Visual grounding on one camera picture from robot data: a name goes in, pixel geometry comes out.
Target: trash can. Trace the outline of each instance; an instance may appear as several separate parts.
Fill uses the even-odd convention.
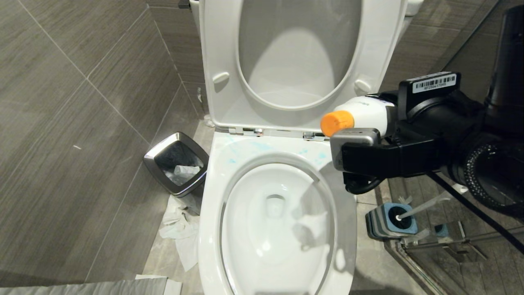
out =
[[[162,140],[144,156],[153,177],[197,214],[202,194],[188,194],[204,183],[208,160],[208,154],[182,132]]]

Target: bathroom floor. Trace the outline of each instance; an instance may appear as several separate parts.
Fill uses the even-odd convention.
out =
[[[208,153],[213,139],[213,128],[200,122],[194,140]],[[364,215],[375,208],[375,192],[357,196],[357,257],[351,295],[425,294],[408,273],[386,252],[383,243],[367,237]],[[173,239],[162,239],[158,233],[143,270],[145,275],[167,276],[182,282],[182,295],[203,295],[198,264],[184,271]]]

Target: barcode label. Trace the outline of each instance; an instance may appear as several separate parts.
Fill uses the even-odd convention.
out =
[[[451,74],[430,80],[416,82],[413,83],[413,93],[419,93],[442,87],[453,86],[456,84],[456,79],[457,75]]]

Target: toilet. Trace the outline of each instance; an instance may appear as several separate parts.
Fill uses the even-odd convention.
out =
[[[356,197],[325,113],[378,91],[418,1],[200,0],[216,125],[199,229],[206,295],[347,295]]]

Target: orange bottle cap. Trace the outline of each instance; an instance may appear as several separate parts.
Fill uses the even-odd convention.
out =
[[[327,113],[320,121],[320,129],[324,135],[332,137],[335,132],[341,129],[353,128],[355,119],[348,111],[334,111]]]

